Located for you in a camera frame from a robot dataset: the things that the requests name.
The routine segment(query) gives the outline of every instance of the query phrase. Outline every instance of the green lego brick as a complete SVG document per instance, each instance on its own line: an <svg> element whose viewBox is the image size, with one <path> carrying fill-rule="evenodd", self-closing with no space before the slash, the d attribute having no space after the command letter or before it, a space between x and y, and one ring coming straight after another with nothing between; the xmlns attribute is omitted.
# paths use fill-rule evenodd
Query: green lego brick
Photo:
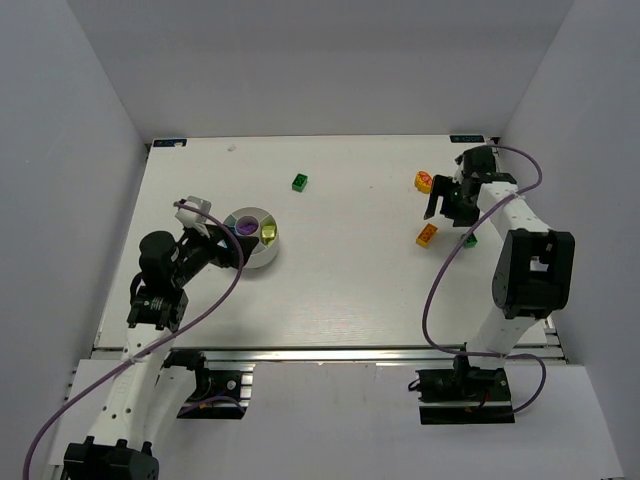
<svg viewBox="0 0 640 480"><path fill-rule="evenodd" d="M307 184L308 177L299 173L296 175L296 179L291 184L291 188L293 188L296 192L301 192L304 190L305 185Z"/></svg>
<svg viewBox="0 0 640 480"><path fill-rule="evenodd" d="M471 236L469 238L467 238L467 241L464 242L464 248L473 248L473 247L476 246L477 243L478 243L478 239L472 233Z"/></svg>

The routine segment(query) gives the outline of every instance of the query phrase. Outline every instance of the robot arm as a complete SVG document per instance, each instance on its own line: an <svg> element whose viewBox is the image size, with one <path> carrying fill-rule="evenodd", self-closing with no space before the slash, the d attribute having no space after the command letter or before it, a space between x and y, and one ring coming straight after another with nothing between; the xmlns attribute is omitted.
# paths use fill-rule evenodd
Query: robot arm
<svg viewBox="0 0 640 480"><path fill-rule="evenodd" d="M211 206L195 197L186 202L205 212ZM131 285L123 361L178 330L188 302L183 287L207 264L238 267L238 255L231 246L227 248L220 228L206 225L204 217L187 210L180 209L176 217L184 225L177 242L163 231L150 233L140 242L141 272ZM237 238L246 262L258 239ZM153 450L185 400L202 400L209 391L209 377L202 374L204 355L169 354L172 344L137 359L115 377L85 442L67 448L64 465L70 480L158 478Z"/></svg>
<svg viewBox="0 0 640 480"><path fill-rule="evenodd" d="M452 219L454 226L470 227L481 210L489 211L518 191L510 174L498 172L489 146L465 151L456 163L459 167L453 177L435 176L425 219L435 215L442 197L440 213ZM504 240L491 286L494 306L463 350L500 356L457 356L447 381L439 377L424 385L431 389L430 398L468 399L491 389L505 378L504 357L522 335L568 301L573 236L552 230L521 197L506 203L490 219Z"/></svg>
<svg viewBox="0 0 640 480"><path fill-rule="evenodd" d="M478 208L486 212L517 189L510 182L485 183ZM567 304L574 239L570 233L551 230L520 197L490 220L504 240L491 285L494 307L467 350L506 356L529 328ZM504 367L504 358L470 357L469 363L497 369Z"/></svg>

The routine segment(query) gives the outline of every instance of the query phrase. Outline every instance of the purple object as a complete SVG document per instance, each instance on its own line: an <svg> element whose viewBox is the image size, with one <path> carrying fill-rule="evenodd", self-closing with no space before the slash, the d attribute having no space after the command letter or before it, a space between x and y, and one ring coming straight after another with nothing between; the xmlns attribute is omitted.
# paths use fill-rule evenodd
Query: purple object
<svg viewBox="0 0 640 480"><path fill-rule="evenodd" d="M240 235L251 235L258 230L258 220L254 217L242 217L236 223L236 232Z"/></svg>
<svg viewBox="0 0 640 480"><path fill-rule="evenodd" d="M242 226L236 227L236 232L238 232L240 235L251 235L256 230L258 230L257 223L246 223Z"/></svg>

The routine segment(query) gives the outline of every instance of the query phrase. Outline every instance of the round container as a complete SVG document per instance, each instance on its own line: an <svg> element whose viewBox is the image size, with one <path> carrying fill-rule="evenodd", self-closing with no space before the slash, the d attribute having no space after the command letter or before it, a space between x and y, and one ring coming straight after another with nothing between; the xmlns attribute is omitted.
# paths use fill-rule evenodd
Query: round container
<svg viewBox="0 0 640 480"><path fill-rule="evenodd" d="M236 210L229 215L224 224L233 227L239 236L256 237L259 241L253 249L249 261L244 268L260 268L271 262L280 248L280 229L273 218L266 210L257 207L246 207ZM262 227L273 225L276 227L275 238L267 245L262 238Z"/></svg>

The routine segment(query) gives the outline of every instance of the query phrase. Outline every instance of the white bowl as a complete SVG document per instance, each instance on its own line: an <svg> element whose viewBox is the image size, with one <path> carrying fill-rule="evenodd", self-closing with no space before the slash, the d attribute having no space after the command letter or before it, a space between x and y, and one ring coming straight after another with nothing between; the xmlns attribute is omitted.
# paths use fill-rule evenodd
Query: white bowl
<svg viewBox="0 0 640 480"><path fill-rule="evenodd" d="M248 235L243 235L238 232L236 226L238 224L249 223L249 221L255 220L258 224L258 229ZM236 210L231 215L229 215L225 220L224 224L227 227L233 227L238 236L245 237L256 237L259 242L258 245L253 249L251 253L251 257L249 257L249 261L244 266L244 268L260 268L267 265L271 262L276 255L278 254L278 250L280 249L280 229L278 228L278 224L276 223L276 219L273 218L266 210L258 207L245 207L240 210ZM266 225L275 225L276 227L276 238L267 246L265 242L262 240L262 227Z"/></svg>

